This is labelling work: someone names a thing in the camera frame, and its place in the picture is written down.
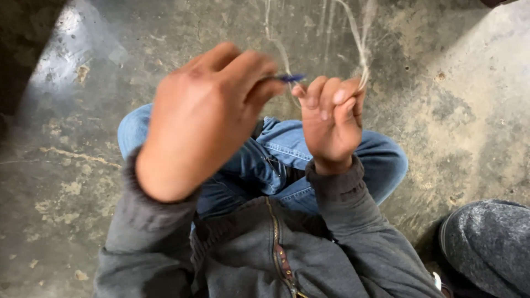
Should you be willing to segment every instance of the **blue jeans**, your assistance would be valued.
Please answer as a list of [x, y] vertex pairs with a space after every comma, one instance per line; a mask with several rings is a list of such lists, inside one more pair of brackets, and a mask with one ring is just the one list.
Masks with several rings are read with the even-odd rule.
[[[145, 141], [151, 107], [140, 107], [121, 121], [118, 144], [123, 158]], [[363, 131], [355, 154], [365, 168], [368, 191], [379, 205], [405, 177], [407, 157], [389, 137], [369, 130]], [[304, 170], [311, 158], [301, 121], [265, 117], [260, 136], [249, 138], [202, 184], [197, 212], [201, 218], [224, 215], [263, 194], [280, 200], [286, 208], [317, 214], [315, 191], [305, 177], [286, 186], [286, 166]]]

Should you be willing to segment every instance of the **hand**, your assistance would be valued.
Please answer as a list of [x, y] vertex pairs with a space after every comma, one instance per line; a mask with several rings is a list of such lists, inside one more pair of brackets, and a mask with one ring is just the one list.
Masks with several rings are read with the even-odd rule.
[[143, 190], [171, 203], [186, 198], [250, 137], [263, 105], [283, 93], [276, 63], [221, 43], [158, 85], [147, 140], [136, 161]]
[[363, 136], [366, 91], [358, 90], [359, 83], [359, 78], [341, 81], [319, 76], [309, 88], [293, 88], [302, 105], [305, 142], [319, 174], [341, 174], [351, 167], [351, 156]]

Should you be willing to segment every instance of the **dirty floor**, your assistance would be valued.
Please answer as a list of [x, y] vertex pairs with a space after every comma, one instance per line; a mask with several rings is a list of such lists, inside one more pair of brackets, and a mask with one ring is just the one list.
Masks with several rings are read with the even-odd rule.
[[[410, 163], [381, 208], [428, 251], [438, 220], [463, 204], [530, 204], [530, 1], [494, 10], [479, 0], [379, 4], [365, 127], [394, 138]], [[281, 61], [266, 39], [265, 8], [262, 0], [1, 1], [0, 297], [90, 297], [120, 196], [120, 120], [151, 102], [165, 74], [220, 41]], [[335, 1], [271, 0], [269, 25], [293, 72], [356, 70]], [[264, 114], [300, 117], [289, 97]]]

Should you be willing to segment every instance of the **hoodie sleeve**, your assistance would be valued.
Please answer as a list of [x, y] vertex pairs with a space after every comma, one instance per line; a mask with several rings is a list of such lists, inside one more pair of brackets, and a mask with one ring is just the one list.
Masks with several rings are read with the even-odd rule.
[[364, 283], [393, 297], [444, 297], [435, 287], [410, 242], [381, 214], [363, 181], [364, 168], [353, 156], [344, 174], [322, 176], [314, 161], [306, 176], [333, 238]]
[[138, 151], [123, 171], [123, 195], [99, 253], [94, 297], [190, 297], [189, 234], [198, 191], [176, 204], [153, 200], [136, 179]]

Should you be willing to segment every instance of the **zipper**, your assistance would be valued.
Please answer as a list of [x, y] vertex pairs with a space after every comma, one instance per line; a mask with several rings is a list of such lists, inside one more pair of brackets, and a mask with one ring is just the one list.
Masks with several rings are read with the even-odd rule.
[[[272, 211], [272, 205], [270, 204], [269, 197], [265, 197], [265, 202], [266, 202], [267, 206], [269, 206], [269, 213], [270, 213], [270, 216], [272, 217], [272, 222], [274, 224], [274, 244], [273, 244], [273, 247], [276, 247], [276, 246], [279, 246], [279, 244], [280, 244], [280, 224], [278, 222], [278, 218], [276, 217], [276, 215], [274, 215], [274, 212]], [[288, 280], [285, 277], [285, 275], [282, 273], [282, 271], [280, 269], [280, 262], [278, 260], [278, 256], [277, 256], [277, 254], [276, 254], [274, 249], [272, 250], [272, 257], [274, 259], [274, 265], [276, 267], [276, 272], [281, 277], [281, 280], [289, 287], [292, 297], [293, 298], [297, 298], [298, 296], [300, 296], [302, 298], [309, 298], [308, 296], [306, 296], [305, 294], [303, 294], [302, 292], [300, 292], [296, 288], [296, 286], [294, 284], [294, 281]]]

